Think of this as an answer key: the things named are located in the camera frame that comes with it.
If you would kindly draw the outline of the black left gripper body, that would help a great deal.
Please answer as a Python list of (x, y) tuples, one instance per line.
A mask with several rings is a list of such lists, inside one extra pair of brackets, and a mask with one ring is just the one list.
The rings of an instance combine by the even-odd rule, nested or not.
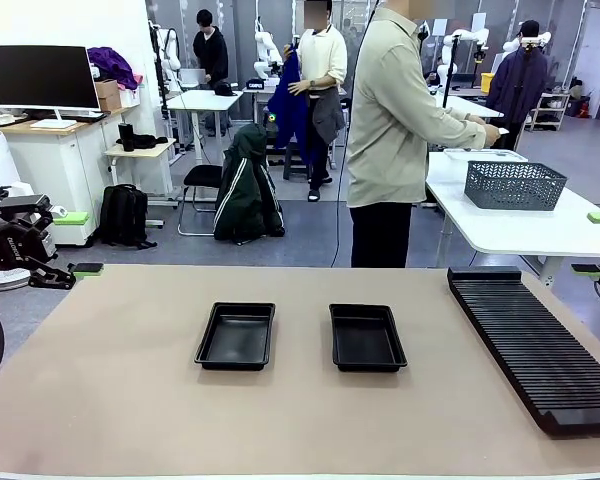
[(0, 271), (33, 271), (49, 262), (48, 233), (19, 222), (0, 227)]

